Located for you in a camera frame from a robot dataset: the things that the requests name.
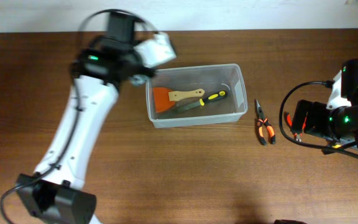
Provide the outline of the red black cutting pliers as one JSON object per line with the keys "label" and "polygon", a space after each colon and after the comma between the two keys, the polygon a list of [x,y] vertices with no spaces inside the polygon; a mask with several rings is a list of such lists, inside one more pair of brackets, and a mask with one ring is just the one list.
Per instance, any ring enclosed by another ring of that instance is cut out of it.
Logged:
{"label": "red black cutting pliers", "polygon": [[284,115],[294,140],[296,142],[301,142],[301,137],[306,127],[307,112],[295,113],[293,117],[290,116],[289,112],[285,112]]}

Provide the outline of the orange scraper wooden handle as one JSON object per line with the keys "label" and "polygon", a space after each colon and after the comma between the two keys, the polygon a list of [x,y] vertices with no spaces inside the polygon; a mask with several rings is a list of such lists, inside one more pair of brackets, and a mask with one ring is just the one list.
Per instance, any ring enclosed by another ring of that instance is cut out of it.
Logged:
{"label": "orange scraper wooden handle", "polygon": [[177,91],[165,87],[153,87],[155,112],[162,113],[169,110],[176,102],[187,98],[201,97],[205,94],[202,88],[190,91]]}

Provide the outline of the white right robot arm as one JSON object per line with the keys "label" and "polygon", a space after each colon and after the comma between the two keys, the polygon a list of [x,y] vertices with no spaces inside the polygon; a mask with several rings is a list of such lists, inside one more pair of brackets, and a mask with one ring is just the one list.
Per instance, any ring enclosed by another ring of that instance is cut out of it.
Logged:
{"label": "white right robot arm", "polygon": [[358,58],[343,63],[333,80],[322,83],[331,89],[327,103],[300,100],[293,116],[281,114],[292,136],[301,144],[301,135],[327,140],[319,146],[323,154],[345,154],[358,159]]}

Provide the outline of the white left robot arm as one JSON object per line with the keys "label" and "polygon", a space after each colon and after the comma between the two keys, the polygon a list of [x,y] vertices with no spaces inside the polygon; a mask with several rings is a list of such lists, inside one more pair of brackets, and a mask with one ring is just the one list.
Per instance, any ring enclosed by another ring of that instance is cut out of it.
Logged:
{"label": "white left robot arm", "polygon": [[54,139],[32,175],[14,191],[44,223],[97,223],[97,198],[83,191],[99,132],[119,97],[120,85],[143,85],[176,57],[169,36],[140,16],[109,9],[108,27],[79,50],[70,66],[70,95]]}

